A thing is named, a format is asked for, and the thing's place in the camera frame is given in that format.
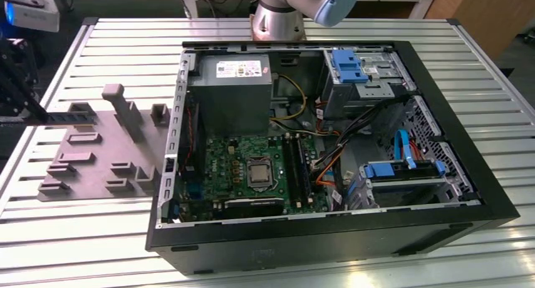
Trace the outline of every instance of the wire bundle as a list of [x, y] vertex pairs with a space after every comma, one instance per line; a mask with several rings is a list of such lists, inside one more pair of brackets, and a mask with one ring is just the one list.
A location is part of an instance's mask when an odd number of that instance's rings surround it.
[[[339, 138], [335, 143], [335, 148], [324, 156], [322, 156], [318, 159], [318, 161], [315, 162], [315, 167], [316, 167], [316, 166], [319, 166], [319, 164], [322, 164], [331, 158], [330, 163], [323, 167], [322, 172], [319, 173], [319, 176], [316, 178], [315, 182], [318, 185], [331, 185], [335, 187], [335, 189], [340, 193], [340, 195], [344, 195], [344, 180], [342, 178], [342, 166], [340, 166], [340, 159], [339, 159], [342, 156], [344, 147], [346, 147], [347, 143], [350, 142], [351, 137], [358, 133], [358, 131], [370, 125], [371, 121], [379, 115], [379, 112], [383, 110], [383, 108], [386, 108], [387, 106], [391, 106], [397, 103], [406, 102], [410, 99], [410, 97], [411, 97], [410, 95], [403, 95], [394, 99], [381, 101], [375, 106], [369, 108], [351, 121], [350, 125], [346, 127], [346, 129], [343, 130], [343, 132], [339, 135]], [[334, 182], [322, 180], [328, 169], [332, 169], [332, 175], [335, 178]]]

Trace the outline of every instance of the floor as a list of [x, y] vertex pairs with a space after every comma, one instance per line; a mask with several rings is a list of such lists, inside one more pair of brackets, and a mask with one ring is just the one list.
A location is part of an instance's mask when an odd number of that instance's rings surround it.
[[[199, 1], [200, 17], [210, 17], [211, 11], [206, 2]], [[62, 12], [62, 26], [59, 33], [39, 33], [38, 46], [43, 51], [44, 65], [39, 70], [40, 84], [38, 93], [43, 94], [52, 80], [55, 70], [66, 55], [82, 21], [86, 17], [106, 18], [183, 18], [184, 11], [176, 0], [166, 1], [75, 1], [74, 10], [59, 4]], [[250, 1], [218, 1], [215, 4], [218, 17], [246, 18], [250, 15]], [[2, 26], [4, 34], [10, 32]], [[35, 37], [34, 32], [20, 31], [15, 33]], [[518, 38], [497, 60], [501, 68], [514, 68], [510, 80], [525, 95], [527, 101], [535, 106], [535, 44], [525, 44]], [[19, 127], [0, 127], [0, 171], [10, 158], [12, 149], [18, 144], [19, 137], [24, 131]]]

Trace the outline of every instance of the metal frame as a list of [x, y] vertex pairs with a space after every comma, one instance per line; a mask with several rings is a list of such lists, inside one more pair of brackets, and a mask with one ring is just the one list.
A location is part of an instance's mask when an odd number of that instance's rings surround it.
[[[95, 100], [102, 89], [92, 88], [104, 78], [130, 83], [126, 97], [139, 107], [155, 102], [171, 107], [182, 42], [248, 40], [248, 24], [248, 19], [100, 19], [91, 32], [84, 29], [72, 51], [80, 55], [70, 59], [55, 78], [60, 83], [52, 83], [51, 87], [59, 88], [47, 93], [52, 98], [48, 109], [64, 111], [71, 102], [91, 99], [91, 105], [106, 110]], [[515, 96], [510, 82], [495, 79], [493, 62], [481, 59], [477, 44], [457, 28], [445, 20], [359, 19], [323, 29], [306, 20], [308, 40], [351, 37], [413, 43], [517, 206], [519, 219], [463, 237], [427, 255], [186, 277], [156, 253], [143, 249], [148, 197], [54, 206], [35, 200], [35, 177], [44, 173], [44, 160], [54, 158], [54, 143], [64, 132], [39, 127], [31, 137], [30, 129], [26, 131], [11, 166], [0, 176], [3, 187], [8, 187], [0, 200], [0, 257], [7, 258], [0, 263], [0, 282], [18, 287], [42, 287], [43, 283], [55, 288], [192, 284], [239, 288], [266, 283], [282, 287], [531, 287], [535, 119], [521, 108], [523, 98]]]
[[[43, 106], [44, 109], [48, 108], [48, 105], [52, 102], [54, 95], [60, 87], [62, 84], [62, 79], [66, 76], [66, 73], [68, 71], [68, 67], [76, 57], [80, 56], [80, 46], [84, 45], [84, 41], [88, 39], [88, 35], [91, 34], [94, 26], [87, 26], [83, 25], [80, 27], [80, 30], [78, 31], [78, 34], [75, 36], [74, 43], [71, 47], [68, 48], [64, 60], [62, 61], [62, 64], [59, 65], [56, 75], [54, 76], [54, 79], [51, 81], [51, 84], [48, 85], [47, 92], [44, 93], [44, 96], [42, 98], [40, 105]], [[18, 146], [14, 149], [14, 153], [20, 153], [23, 154], [28, 145], [30, 141], [34, 137], [34, 134], [36, 132], [38, 127], [35, 126], [28, 126], [24, 130], [24, 133], [22, 135], [22, 138], [19, 140]], [[22, 156], [19, 155], [12, 155], [10, 157], [8, 163], [4, 166], [4, 170], [0, 174], [0, 212], [4, 211], [6, 203], [10, 200], [10, 190], [8, 190], [8, 184], [11, 182], [11, 176], [15, 173], [15, 167], [19, 165]]]
[[[463, 224], [463, 231], [453, 231], [450, 234], [443, 234], [441, 238], [435, 237], [435, 234], [430, 235], [427, 238], [422, 238], [415, 245], [407, 244], [398, 246], [397, 254], [415, 254], [417, 252], [429, 252], [434, 250], [439, 245], [443, 244], [446, 240], [451, 240], [453, 237], [462, 237], [462, 234], [473, 232], [478, 227], [482, 226], [498, 226], [518, 217], [517, 209], [514, 208], [506, 193], [498, 183], [497, 178], [493, 176], [491, 170], [483, 160], [483, 156], [477, 150], [477, 146], [471, 141], [471, 138], [462, 127], [462, 124], [455, 117], [454, 110], [449, 106], [445, 96], [426, 70], [426, 67], [414, 51], [411, 43], [402, 41], [335, 41], [335, 42], [314, 42], [302, 41], [290, 43], [288, 42], [196, 42], [196, 43], [183, 43], [186, 54], [223, 54], [234, 52], [255, 52], [255, 51], [295, 51], [300, 49], [307, 51], [307, 48], [318, 47], [319, 49], [310, 51], [323, 51], [331, 47], [344, 47], [344, 46], [375, 46], [375, 45], [389, 45], [393, 47], [393, 51], [398, 53], [399, 59], [402, 60], [409, 74], [415, 81], [415, 84], [422, 93], [422, 98], [426, 101], [426, 106], [434, 114], [438, 126], [442, 129], [443, 137], [451, 149], [455, 152], [462, 165], [465, 167], [465, 172], [473, 181], [474, 187], [478, 190], [478, 195], [475, 198], [483, 199], [482, 206], [466, 206], [466, 207], [445, 207], [434, 211], [423, 210], [410, 210], [410, 211], [387, 211], [387, 213], [370, 213], [369, 215], [362, 215], [355, 212], [335, 212], [326, 214], [314, 214], [311, 219], [304, 218], [307, 216], [292, 216], [284, 219], [278, 219], [274, 222], [266, 223], [262, 220], [256, 222], [236, 223], [232, 220], [212, 222], [210, 227], [206, 226], [188, 226], [186, 224], [174, 224], [160, 222], [159, 217], [164, 217], [164, 220], [175, 219], [172, 216], [174, 211], [174, 180], [168, 180], [170, 184], [164, 186], [164, 190], [159, 191], [158, 206], [152, 208], [151, 211], [151, 222], [150, 222], [150, 232], [147, 237], [147, 250], [155, 250], [162, 256], [174, 264], [180, 271], [183, 271], [184, 266], [180, 265], [178, 257], [187, 258], [186, 260], [199, 262], [202, 256], [202, 251], [190, 251], [187, 254], [178, 253], [171, 255], [174, 248], [179, 249], [182, 247], [190, 248], [202, 247], [214, 248], [212, 259], [219, 261], [219, 252], [216, 251], [222, 247], [228, 250], [228, 248], [240, 247], [242, 244], [232, 242], [242, 241], [251, 245], [254, 239], [274, 239], [270, 243], [274, 251], [279, 252], [286, 246], [291, 245], [291, 239], [288, 237], [300, 237], [303, 243], [310, 240], [310, 236], [320, 236], [324, 234], [336, 235], [340, 232], [352, 232], [362, 239], [374, 235], [378, 229], [390, 229], [389, 235], [401, 235], [403, 229], [410, 227], [425, 227], [430, 225], [446, 224], [451, 229]], [[179, 76], [187, 76], [183, 74], [183, 69], [180, 70]], [[176, 107], [171, 118], [178, 118], [180, 116], [180, 107]], [[175, 173], [175, 169], [171, 170], [170, 176]], [[350, 213], [350, 215], [338, 216], [339, 213]], [[331, 218], [318, 218], [318, 217], [332, 217], [336, 218], [335, 222]], [[387, 250], [393, 242], [386, 243], [379, 241], [378, 244], [385, 246]], [[292, 253], [287, 250], [288, 256], [280, 254], [278, 259], [274, 257], [268, 264], [272, 267], [279, 267], [280, 265], [275, 262], [280, 261], [282, 257], [286, 257], [284, 262], [290, 262], [291, 258], [299, 257], [298, 253]], [[236, 256], [230, 255], [227, 258], [228, 269], [239, 268], [238, 263], [242, 260]], [[310, 260], [312, 258], [320, 260], [315, 254], [311, 254]], [[212, 266], [210, 264], [200, 263], [198, 266]]]

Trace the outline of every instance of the metal table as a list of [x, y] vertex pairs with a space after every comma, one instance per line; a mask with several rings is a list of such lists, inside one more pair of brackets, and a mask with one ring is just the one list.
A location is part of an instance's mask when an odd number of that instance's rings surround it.
[[[427, 255], [186, 277], [144, 251], [150, 198], [35, 198], [64, 129], [28, 128], [2, 174], [0, 285], [18, 287], [534, 287], [535, 113], [459, 26], [441, 20], [306, 23], [307, 37], [410, 40], [522, 217]], [[250, 39], [246, 19], [100, 19], [83, 25], [43, 99], [51, 111], [122, 83], [139, 109], [171, 104], [180, 43]]]

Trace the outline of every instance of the white label sticker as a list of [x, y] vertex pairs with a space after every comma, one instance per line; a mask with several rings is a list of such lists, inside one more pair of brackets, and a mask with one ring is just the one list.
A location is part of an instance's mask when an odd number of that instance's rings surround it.
[[316, 109], [316, 117], [318, 119], [323, 120], [323, 110], [320, 110], [319, 108]]
[[377, 73], [378, 69], [375, 67], [365, 67], [365, 72], [366, 73]]
[[332, 191], [332, 199], [336, 200], [339, 204], [342, 204], [342, 195], [336, 192], [336, 190]]
[[216, 65], [216, 77], [260, 77], [260, 61], [220, 61]]

